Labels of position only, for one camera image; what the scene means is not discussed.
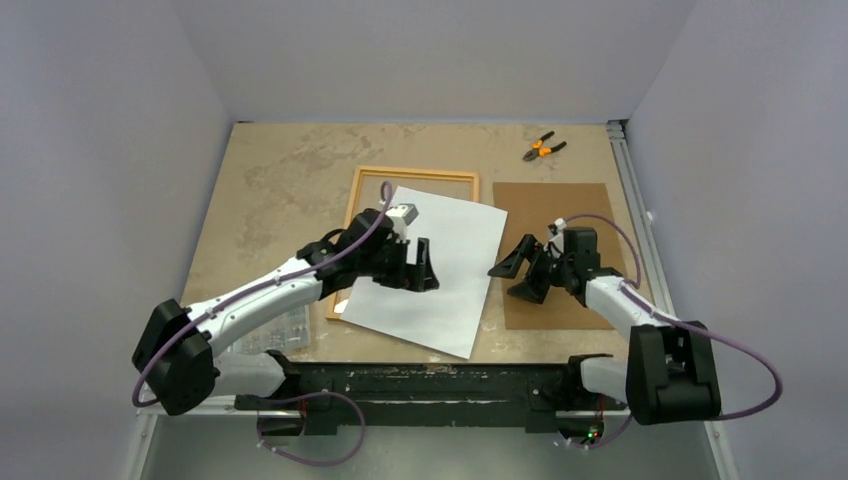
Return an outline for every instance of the brown board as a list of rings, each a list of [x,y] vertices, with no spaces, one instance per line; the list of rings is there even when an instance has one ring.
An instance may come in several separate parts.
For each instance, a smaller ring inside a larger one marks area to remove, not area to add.
[[[557,218],[579,213],[595,213],[612,220],[606,185],[602,183],[500,183],[492,185],[495,207],[508,212],[498,261],[508,255],[521,237],[532,233],[547,241],[547,226]],[[593,227],[598,232],[601,265],[625,273],[618,234],[603,221],[579,219],[569,226]],[[528,262],[515,280],[502,279],[506,328],[512,330],[596,330],[612,326],[600,315],[584,308],[562,288],[551,288],[545,303],[538,305],[507,294],[507,288],[521,282]]]

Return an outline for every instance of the orange-handled pliers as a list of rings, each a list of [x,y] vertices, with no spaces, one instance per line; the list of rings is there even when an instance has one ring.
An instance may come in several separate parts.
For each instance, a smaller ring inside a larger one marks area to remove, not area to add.
[[[568,142],[562,142],[559,145],[551,148],[542,148],[542,144],[545,143],[545,140],[554,136],[554,132],[548,132],[542,135],[536,143],[533,144],[533,148],[531,148],[527,153],[522,157],[525,162],[529,162],[530,160],[534,160],[537,157],[544,157],[549,153],[554,153],[562,150],[562,147],[566,146]]]

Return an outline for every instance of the clear plastic box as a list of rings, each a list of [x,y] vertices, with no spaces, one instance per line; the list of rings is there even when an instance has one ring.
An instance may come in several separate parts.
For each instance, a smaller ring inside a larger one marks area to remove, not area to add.
[[[256,355],[266,350],[289,353],[309,346],[309,308],[290,310],[233,344],[234,353]]]

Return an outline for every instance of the white sheet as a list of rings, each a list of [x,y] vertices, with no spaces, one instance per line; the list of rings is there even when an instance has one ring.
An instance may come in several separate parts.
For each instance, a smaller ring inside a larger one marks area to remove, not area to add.
[[[471,357],[506,212],[488,205],[398,187],[392,203],[414,203],[410,261],[418,237],[430,239],[440,287],[425,293],[354,283],[342,320],[462,358]]]

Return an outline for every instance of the gray floor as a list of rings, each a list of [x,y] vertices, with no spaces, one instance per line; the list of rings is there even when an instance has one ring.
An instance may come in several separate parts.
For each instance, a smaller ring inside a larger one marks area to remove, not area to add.
[[[254,426],[252,417],[160,418],[143,478],[718,478],[698,423],[650,428],[634,423],[615,443],[593,452],[567,449],[553,435],[526,435],[520,429],[369,428],[359,454],[332,468],[306,467],[257,449]],[[337,437],[300,438],[289,451],[329,459],[344,453],[356,434],[342,428]]]

